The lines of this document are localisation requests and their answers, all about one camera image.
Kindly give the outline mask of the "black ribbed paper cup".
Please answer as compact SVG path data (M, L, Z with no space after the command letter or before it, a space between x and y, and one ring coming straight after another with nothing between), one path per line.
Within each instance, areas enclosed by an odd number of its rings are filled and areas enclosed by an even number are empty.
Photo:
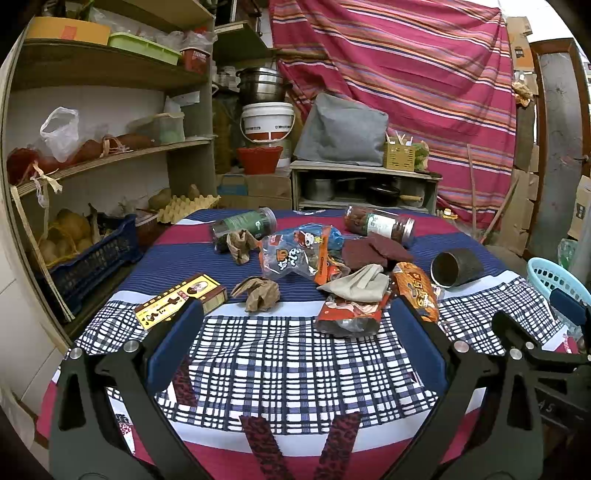
M430 267L432 280L445 289L455 288L485 275L478 257L467 248L456 248L439 253Z

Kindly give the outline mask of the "orange snack bag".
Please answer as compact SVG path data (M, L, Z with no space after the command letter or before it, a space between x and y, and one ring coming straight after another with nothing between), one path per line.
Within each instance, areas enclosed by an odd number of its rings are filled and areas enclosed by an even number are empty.
M394 266L391 277L398 294L411 303L424 321L439 322L437 295L431 280L419 266L411 262L399 262Z

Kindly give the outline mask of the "red foil snack bag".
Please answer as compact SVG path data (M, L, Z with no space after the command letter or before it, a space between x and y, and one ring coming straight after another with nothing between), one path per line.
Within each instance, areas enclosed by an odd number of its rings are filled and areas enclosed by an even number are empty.
M335 338L375 336L389 300L389 292L377 303L360 303L329 295L315 318L315 329Z

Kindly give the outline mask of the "maroon scouring pad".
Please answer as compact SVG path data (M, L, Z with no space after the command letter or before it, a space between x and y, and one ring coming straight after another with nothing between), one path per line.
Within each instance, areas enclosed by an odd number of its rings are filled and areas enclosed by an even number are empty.
M356 271L370 264L386 268L388 260L370 244L368 239L346 240L342 246L342 260L350 270Z
M392 262L413 262L414 256L396 240L370 233L368 236L372 246L382 257Z

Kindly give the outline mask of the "clear cartoon snack wrapper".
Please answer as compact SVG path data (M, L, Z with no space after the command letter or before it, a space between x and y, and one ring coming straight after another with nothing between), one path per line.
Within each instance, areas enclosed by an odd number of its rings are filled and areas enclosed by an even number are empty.
M263 277L271 280L297 274L317 285L329 281L329 235L322 226L315 234L310 228L276 233L259 241L259 265Z

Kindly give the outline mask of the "blue plastic bag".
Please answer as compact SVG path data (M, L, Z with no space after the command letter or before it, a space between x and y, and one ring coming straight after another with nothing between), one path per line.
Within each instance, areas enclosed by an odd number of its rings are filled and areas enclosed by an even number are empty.
M311 238L322 238L322 235L328 234L328 249L341 250L345 244L345 238L339 229L332 225L322 225L318 223L308 223L297 228L304 233L304 244L311 245Z

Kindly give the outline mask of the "light blue plastic basket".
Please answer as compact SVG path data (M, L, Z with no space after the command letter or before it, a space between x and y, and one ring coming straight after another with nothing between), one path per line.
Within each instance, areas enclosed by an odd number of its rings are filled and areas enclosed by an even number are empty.
M550 260L541 257L531 258L527 263L527 279L548 300L549 304L551 291L559 288L590 306L590 293L587 288L568 270ZM583 336L582 327L574 325L551 304L550 307L557 319L567 326L568 334L574 340L580 340Z

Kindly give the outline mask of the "green bag bin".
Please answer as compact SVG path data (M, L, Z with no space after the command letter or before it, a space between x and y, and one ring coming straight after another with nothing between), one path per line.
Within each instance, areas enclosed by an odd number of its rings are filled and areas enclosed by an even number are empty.
M558 264L565 270L569 270L576 254L578 241L571 238L560 240L557 248Z

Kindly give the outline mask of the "broom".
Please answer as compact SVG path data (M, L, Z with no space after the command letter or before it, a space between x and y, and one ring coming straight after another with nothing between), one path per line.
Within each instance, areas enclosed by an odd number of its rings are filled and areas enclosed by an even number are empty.
M469 179L469 204L466 206L470 214L471 236L481 241L482 228L490 234L497 226L501 215L506 211L509 201L506 197L514 193L511 189L515 181L512 179L513 165L509 158L498 155L489 147L481 147L468 143L466 158Z

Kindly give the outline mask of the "yellow label oil jug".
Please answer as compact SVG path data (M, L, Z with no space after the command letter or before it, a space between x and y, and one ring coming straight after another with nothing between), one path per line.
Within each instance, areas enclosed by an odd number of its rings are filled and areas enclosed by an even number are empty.
M448 221L456 221L458 219L458 215L449 208L439 210L438 216Z

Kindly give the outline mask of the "beige folded cloth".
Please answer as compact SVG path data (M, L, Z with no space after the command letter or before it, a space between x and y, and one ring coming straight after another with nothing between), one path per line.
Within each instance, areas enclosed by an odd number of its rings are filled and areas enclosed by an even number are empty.
M352 274L324 285L318 291L358 303L379 303L390 287L390 278L379 264L368 264Z

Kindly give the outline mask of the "dark blue crate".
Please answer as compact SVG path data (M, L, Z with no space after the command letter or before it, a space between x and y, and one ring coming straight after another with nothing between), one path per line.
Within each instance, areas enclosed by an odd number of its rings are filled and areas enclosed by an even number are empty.
M76 315L90 294L120 267L136 263L142 252L139 247L136 215L108 217L116 229L96 245L72 260L49 269L49 273L70 312Z

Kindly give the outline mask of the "yellow red carton box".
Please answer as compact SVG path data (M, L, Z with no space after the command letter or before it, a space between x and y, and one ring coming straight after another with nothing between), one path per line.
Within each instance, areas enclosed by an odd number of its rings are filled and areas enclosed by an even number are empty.
M135 317L144 330L150 330L172 318L189 299L197 300L206 315L226 302L228 292L211 276L197 274L137 306Z

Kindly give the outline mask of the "jar with brown contents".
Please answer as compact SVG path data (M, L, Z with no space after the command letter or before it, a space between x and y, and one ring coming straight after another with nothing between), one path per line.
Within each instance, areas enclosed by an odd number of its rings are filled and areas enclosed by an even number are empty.
M376 234L410 246L415 238L415 220L385 210L349 205L344 217L346 228L353 234Z

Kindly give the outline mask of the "black wok pan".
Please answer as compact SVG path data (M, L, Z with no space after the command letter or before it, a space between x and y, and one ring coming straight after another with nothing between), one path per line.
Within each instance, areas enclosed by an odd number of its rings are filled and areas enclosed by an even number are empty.
M402 194L397 187L370 186L367 190L368 203L382 207L396 207L399 204L423 205L424 198L417 195Z

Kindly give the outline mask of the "striped plaid tablecloth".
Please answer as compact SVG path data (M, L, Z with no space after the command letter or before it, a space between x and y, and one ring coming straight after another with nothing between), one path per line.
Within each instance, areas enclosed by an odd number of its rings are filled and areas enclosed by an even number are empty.
M375 336L335 338L315 329L315 318L329 293L314 281L290 274L277 279L280 302L269 312L245 311L233 288L262 274L259 260L235 264L214 252L215 211L191 214L162 234L105 303L70 351L90 355L117 351L129 339L143 340L135 308L181 281L206 274L226 289L228 299L204 320L165 390L155 395L178 436L204 466L203 479L296 479L294 459L308 461L314 479L387 479L384 474L413 439L438 395L426 388L394 330L391 308L398 294L391 272L390 300ZM283 234L301 225L345 223L339 212L280 216ZM485 275L445 289L431 278L433 259L456 248L471 250ZM415 265L437 295L437 324L452 342L475 352L507 352L492 330L504 311L545 351L565 353L565 327L549 302L525 278L503 268L485 247L449 222L431 215L415 220L410 245ZM132 427L114 388L107 391L131 453L149 455ZM473 394L447 460L458 457L480 417L485 391Z

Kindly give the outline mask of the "yellow utensil holder box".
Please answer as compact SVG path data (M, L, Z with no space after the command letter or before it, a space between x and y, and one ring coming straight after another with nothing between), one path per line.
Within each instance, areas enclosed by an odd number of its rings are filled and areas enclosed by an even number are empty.
M412 138L396 133L386 135L384 167L403 172L415 171L416 150Z

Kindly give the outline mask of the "egg carton tray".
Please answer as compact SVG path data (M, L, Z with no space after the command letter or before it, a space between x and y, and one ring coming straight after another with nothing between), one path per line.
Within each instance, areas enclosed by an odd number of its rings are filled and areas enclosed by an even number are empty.
M219 201L220 196L212 195L199 195L193 199L173 196L164 208L158 210L157 221L162 224L176 224L196 211L214 208Z

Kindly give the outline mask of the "small crumpled brown paper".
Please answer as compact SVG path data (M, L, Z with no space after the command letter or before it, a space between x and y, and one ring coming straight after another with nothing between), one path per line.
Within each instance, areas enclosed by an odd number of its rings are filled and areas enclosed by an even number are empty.
M249 262L250 252L259 248L259 241L249 230L242 229L226 235L226 246L235 263L243 265Z

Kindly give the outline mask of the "grey low shelf unit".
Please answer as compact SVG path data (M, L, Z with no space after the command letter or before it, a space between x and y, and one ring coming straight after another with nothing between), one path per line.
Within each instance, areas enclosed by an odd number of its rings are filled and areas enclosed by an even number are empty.
M403 209L433 214L443 176L435 172L403 172L384 167L295 160L290 164L294 208L344 209L349 205ZM402 194L424 198L423 205L382 207L368 203L370 186L397 187Z

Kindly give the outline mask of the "red striped hanging cloth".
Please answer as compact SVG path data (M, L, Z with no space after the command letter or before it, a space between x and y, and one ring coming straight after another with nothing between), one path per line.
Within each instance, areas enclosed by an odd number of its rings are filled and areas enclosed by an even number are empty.
M470 222L466 145L514 162L513 65L501 11L471 1L273 1L280 73L308 114L318 93L389 116L427 143L438 203Z

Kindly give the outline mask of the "jar with green label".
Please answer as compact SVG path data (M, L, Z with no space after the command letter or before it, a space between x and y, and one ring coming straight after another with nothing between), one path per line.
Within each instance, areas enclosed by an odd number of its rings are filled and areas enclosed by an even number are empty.
M246 211L217 220L211 225L213 248L216 253L227 253L226 239L232 232L249 231L256 240L276 231L276 215L269 207Z

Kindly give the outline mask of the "grey cushion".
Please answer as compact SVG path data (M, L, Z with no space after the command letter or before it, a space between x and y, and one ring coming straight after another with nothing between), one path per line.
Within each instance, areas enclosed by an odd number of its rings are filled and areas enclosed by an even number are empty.
M362 103L318 94L294 149L298 160L380 167L389 116Z

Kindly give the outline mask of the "cardboard box under bucket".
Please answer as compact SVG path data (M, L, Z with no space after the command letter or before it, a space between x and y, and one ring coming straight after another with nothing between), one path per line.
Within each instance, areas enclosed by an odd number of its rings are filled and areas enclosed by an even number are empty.
M290 210L290 174L243 175L223 174L217 176L219 206L228 209L254 210L269 207L273 210Z

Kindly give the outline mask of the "white plastic bag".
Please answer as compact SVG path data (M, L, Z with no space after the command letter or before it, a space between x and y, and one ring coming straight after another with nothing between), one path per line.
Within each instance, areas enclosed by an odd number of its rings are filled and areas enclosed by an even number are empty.
M39 135L53 157L65 163L79 144L79 112L57 107L41 125Z

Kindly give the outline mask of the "red plastic basin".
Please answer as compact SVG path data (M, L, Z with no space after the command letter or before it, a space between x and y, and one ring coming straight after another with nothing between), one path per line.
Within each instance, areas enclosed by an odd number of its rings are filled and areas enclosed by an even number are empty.
M266 175L276 172L283 147L238 148L236 157L246 175Z

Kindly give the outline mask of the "white plastic bucket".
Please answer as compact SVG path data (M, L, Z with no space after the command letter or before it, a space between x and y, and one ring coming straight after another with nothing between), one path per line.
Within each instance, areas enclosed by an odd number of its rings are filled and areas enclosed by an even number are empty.
M254 144L283 141L296 121L294 106L287 102L259 102L245 105L239 127L245 140Z

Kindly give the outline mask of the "steel pot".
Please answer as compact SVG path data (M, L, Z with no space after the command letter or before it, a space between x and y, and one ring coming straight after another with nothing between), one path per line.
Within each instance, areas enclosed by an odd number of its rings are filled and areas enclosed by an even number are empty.
M243 104L283 102L286 97L286 84L274 69L245 68L238 72L238 78L239 98Z

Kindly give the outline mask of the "green plastic tray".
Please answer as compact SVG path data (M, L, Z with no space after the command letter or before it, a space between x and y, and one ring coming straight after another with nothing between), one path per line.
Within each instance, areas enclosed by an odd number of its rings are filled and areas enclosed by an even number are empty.
M177 65L181 59L181 54L176 50L125 32L112 33L107 45L170 65Z

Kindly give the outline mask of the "yellow cardboard box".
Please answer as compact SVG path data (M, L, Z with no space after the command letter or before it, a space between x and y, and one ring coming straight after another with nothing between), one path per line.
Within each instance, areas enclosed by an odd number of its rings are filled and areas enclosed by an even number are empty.
M98 23L69 18L34 17L26 40L65 40L106 45L110 28Z

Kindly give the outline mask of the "wooden wall shelf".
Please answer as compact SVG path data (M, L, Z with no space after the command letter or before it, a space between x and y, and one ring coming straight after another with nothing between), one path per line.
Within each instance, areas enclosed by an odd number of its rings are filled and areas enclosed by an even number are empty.
M163 189L216 191L212 80L106 45L26 40L40 1L1 5L1 337L65 349L120 267L72 314L49 269L91 247L78 220L133 214ZM59 163L39 135L57 107L79 112L79 144Z

